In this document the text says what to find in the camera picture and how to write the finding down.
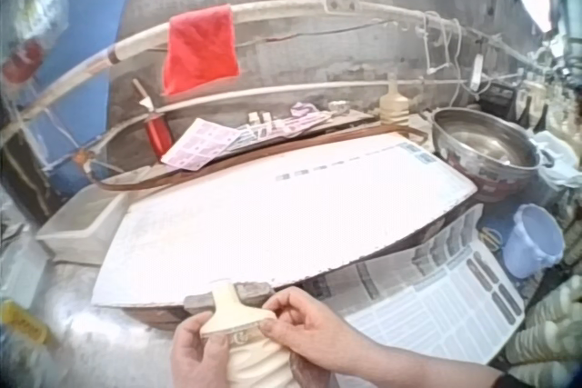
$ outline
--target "metal bowl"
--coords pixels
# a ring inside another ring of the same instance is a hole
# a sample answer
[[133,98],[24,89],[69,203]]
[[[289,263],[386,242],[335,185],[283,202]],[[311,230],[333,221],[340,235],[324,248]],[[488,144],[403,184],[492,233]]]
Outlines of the metal bowl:
[[542,160],[526,131],[470,109],[441,109],[433,117],[435,150],[471,179],[477,200],[496,202],[520,191]]

